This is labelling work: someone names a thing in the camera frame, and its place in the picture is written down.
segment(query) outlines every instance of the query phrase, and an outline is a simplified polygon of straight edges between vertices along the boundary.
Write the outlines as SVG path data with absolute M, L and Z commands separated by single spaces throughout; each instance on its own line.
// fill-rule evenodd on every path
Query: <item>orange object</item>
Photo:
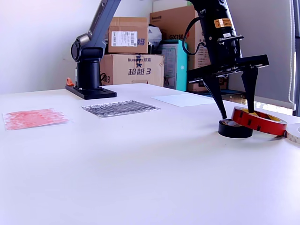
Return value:
M 70 77 L 67 78 L 67 86 L 69 86 L 69 87 L 74 87 L 75 86 L 75 84 L 73 84 L 73 81 Z

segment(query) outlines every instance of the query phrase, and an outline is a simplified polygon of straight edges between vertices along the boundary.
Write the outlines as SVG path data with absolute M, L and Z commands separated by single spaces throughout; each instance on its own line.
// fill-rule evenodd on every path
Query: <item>brown cardboard box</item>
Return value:
M 150 24 L 155 25 L 161 29 L 163 40 L 179 39 L 182 40 L 189 23 L 198 17 L 194 6 L 186 6 L 173 8 L 169 10 L 159 11 L 150 14 Z M 194 53 L 200 42 L 205 42 L 202 35 L 202 28 L 200 22 L 197 22 L 187 34 L 188 50 Z M 203 46 L 195 56 L 188 56 L 188 70 L 204 67 L 210 64 L 210 57 L 207 49 Z M 228 78 L 226 78 L 226 85 L 222 84 L 220 87 L 226 89 Z M 206 91 L 207 89 L 203 83 L 188 84 L 188 91 Z
M 164 57 L 161 55 L 105 55 L 100 71 L 103 85 L 148 83 L 164 86 Z
M 221 89 L 227 89 L 228 77 L 219 77 L 219 84 Z M 207 91 L 203 81 L 200 83 L 188 83 L 187 90 L 192 92 Z
M 148 53 L 146 17 L 114 17 L 109 27 L 109 53 Z

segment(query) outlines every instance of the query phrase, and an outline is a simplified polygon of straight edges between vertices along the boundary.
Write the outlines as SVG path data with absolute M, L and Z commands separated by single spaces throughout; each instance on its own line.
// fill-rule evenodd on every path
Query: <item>tape roll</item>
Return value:
M 287 126 L 287 122 L 277 117 L 259 111 L 249 113 L 248 109 L 242 107 L 234 108 L 232 120 L 247 128 L 278 136 L 285 134 Z
M 288 125 L 285 136 L 290 141 L 300 144 L 300 123 Z
M 230 138 L 247 138 L 252 136 L 253 130 L 226 119 L 219 121 L 219 134 Z

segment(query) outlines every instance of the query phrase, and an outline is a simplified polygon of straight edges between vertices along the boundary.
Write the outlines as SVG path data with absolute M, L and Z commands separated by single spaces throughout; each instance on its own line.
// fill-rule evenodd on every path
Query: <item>black mount plate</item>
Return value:
M 85 100 L 117 97 L 116 92 L 104 88 L 99 88 L 94 90 L 79 90 L 76 87 L 66 86 L 66 89 Z

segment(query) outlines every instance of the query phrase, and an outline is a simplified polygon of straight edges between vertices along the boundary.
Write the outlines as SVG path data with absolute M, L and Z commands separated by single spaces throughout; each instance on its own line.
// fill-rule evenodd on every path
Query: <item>table surface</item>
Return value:
M 256 131 L 226 138 L 216 104 L 180 108 L 151 98 L 180 91 L 108 89 L 118 97 L 0 96 L 4 113 L 55 108 L 71 119 L 17 131 L 0 121 L 1 225 L 300 224 L 300 145 Z M 101 119 L 80 108 L 124 100 L 161 110 Z M 229 115 L 236 105 L 225 102 Z

